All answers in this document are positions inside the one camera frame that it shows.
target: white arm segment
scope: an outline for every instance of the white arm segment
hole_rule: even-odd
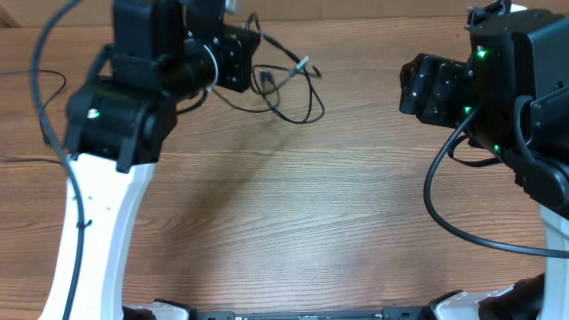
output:
[[[569,220],[540,206],[548,249],[569,250]],[[538,320],[569,319],[569,260],[548,258]]]
[[[124,266],[140,201],[154,175],[155,164],[116,171],[116,162],[82,154],[71,161],[84,202],[83,263],[71,319],[123,319]],[[68,181],[67,204],[60,253],[52,290],[40,317],[61,319],[68,297],[77,246],[77,202]]]

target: wooden table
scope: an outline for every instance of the wooden table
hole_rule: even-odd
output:
[[[535,276],[544,260],[451,236],[427,215],[422,182],[449,130],[401,115],[399,70],[419,52],[465,60],[462,19],[265,24],[325,75],[326,117],[292,125],[245,114],[211,97],[180,118],[140,208],[124,299],[164,298],[201,310],[361,310],[422,304],[454,289],[482,291]],[[0,72],[28,67],[36,29],[0,30]],[[84,81],[110,28],[59,28],[42,67],[68,76],[49,108],[60,136],[67,97]],[[257,62],[285,64],[264,44]],[[60,79],[43,76],[44,96]],[[283,92],[301,116],[308,90]],[[250,92],[226,93],[262,107]],[[26,76],[0,78],[0,155],[54,158],[43,146]],[[485,152],[461,148],[464,158]],[[53,164],[0,164],[0,314],[37,318],[52,283],[65,176]],[[446,159],[437,208],[480,236],[544,245],[538,207],[504,166]]]

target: black knot on cable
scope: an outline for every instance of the black knot on cable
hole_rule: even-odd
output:
[[[86,229],[87,227],[92,225],[92,220],[89,220],[89,222],[85,223],[85,224],[81,224],[79,222],[77,222],[77,228],[80,229]]]

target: green led light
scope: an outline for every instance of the green led light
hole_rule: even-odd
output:
[[[487,53],[488,53],[487,50],[478,50],[477,56],[478,56],[478,58],[483,59]]]

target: white ring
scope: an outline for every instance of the white ring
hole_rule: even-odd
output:
[[[212,61],[213,61],[213,65],[215,66],[215,78],[213,79],[213,82],[207,87],[207,90],[210,92],[212,90],[212,87],[217,84],[217,80],[220,76],[220,69],[217,66],[217,60],[215,59],[215,56],[213,55],[213,52],[210,50],[210,48],[207,47],[207,45],[204,44],[204,48],[210,53],[210,55],[212,56]]]

